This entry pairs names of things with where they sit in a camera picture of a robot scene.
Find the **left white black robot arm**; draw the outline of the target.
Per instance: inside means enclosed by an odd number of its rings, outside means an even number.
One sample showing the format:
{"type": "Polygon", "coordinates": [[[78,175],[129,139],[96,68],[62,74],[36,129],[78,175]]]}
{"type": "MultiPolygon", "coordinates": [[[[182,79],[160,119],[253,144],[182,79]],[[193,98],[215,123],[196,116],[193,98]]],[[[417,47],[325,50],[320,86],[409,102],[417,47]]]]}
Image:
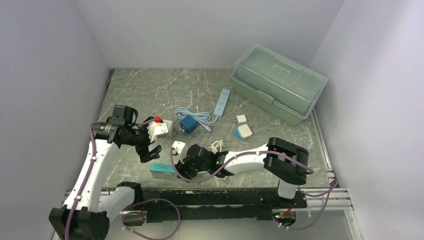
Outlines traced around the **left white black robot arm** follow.
{"type": "Polygon", "coordinates": [[[122,146],[135,148],[141,163],[158,159],[162,147],[149,146],[167,136],[172,122],[150,116],[137,123],[138,111],[115,105],[111,116],[89,128],[90,143],[84,165],[70,194],[60,208],[52,208],[48,219],[61,240],[104,240],[110,223],[122,210],[139,209],[144,203],[140,183],[123,181],[101,200],[107,170],[122,146]]]}

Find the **teal power strip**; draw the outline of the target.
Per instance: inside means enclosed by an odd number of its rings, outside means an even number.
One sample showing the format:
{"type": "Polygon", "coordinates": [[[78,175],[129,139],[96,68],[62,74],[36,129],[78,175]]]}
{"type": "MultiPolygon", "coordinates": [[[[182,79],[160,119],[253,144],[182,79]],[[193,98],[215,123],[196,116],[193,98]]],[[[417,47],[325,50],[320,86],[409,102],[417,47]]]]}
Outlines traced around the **teal power strip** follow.
{"type": "MultiPolygon", "coordinates": [[[[224,146],[225,141],[223,139],[220,139],[211,143],[207,150],[216,154],[217,152],[222,152],[224,146]]],[[[170,164],[152,163],[149,167],[149,171],[153,175],[153,177],[157,179],[165,179],[165,176],[177,176],[173,167],[170,164]]]]}

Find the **white cube socket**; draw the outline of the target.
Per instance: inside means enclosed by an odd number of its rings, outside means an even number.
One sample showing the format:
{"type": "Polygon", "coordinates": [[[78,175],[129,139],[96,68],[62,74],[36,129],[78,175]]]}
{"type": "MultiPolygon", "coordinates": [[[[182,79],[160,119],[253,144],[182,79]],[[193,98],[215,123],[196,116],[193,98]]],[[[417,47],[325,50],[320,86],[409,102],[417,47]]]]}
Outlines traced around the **white cube socket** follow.
{"type": "Polygon", "coordinates": [[[173,131],[174,131],[174,122],[172,120],[164,119],[163,124],[166,127],[165,135],[171,136],[173,134],[173,131]]]}

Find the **blue cube adapter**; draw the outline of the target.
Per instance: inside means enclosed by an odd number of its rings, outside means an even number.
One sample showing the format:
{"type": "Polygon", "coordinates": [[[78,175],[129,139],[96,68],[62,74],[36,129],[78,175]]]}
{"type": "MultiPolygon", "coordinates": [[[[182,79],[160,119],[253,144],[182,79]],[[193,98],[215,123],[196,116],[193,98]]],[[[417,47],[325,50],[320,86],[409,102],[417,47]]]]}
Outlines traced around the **blue cube adapter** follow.
{"type": "Polygon", "coordinates": [[[191,115],[186,115],[179,124],[181,130],[186,134],[191,134],[198,127],[198,121],[191,115]]]}

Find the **light blue power strip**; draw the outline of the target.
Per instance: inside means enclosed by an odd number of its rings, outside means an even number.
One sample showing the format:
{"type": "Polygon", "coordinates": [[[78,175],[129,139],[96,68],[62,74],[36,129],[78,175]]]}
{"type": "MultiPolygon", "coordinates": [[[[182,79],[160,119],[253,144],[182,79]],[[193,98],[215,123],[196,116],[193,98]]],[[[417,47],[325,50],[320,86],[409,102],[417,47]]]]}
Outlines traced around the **light blue power strip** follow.
{"type": "Polygon", "coordinates": [[[203,111],[203,112],[192,112],[184,107],[177,107],[174,111],[174,116],[179,120],[179,122],[187,115],[194,117],[198,126],[202,126],[206,129],[208,133],[212,132],[210,125],[214,124],[219,118],[224,114],[227,102],[229,100],[231,91],[229,89],[222,89],[216,106],[214,108],[213,114],[203,111]]]}

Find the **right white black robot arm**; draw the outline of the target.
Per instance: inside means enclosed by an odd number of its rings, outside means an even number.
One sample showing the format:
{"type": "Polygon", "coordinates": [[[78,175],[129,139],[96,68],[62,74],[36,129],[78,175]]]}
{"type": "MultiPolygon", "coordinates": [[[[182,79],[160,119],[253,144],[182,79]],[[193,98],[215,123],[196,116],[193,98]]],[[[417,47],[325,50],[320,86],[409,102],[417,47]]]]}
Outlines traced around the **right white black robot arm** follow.
{"type": "Polygon", "coordinates": [[[176,175],[188,183],[200,183],[201,180],[195,179],[199,172],[208,172],[211,178],[225,178],[265,169],[278,177],[275,200],[282,208],[295,201],[297,188],[306,184],[307,176],[315,172],[308,166],[308,150],[278,137],[244,151],[213,152],[198,144],[187,146],[175,141],[170,149],[170,160],[176,175]]]}

